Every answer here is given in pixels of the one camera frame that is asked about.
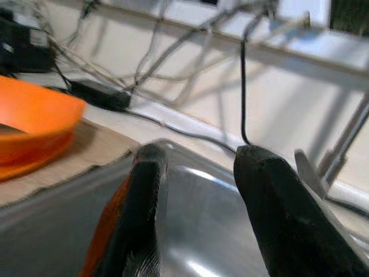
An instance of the power adapter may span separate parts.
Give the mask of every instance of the power adapter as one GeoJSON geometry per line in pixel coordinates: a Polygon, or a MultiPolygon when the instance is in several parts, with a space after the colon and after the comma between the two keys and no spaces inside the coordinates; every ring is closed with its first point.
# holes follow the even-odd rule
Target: power adapter
{"type": "Polygon", "coordinates": [[[129,93],[89,79],[69,80],[69,83],[74,96],[106,110],[124,111],[131,102],[129,93]]]}

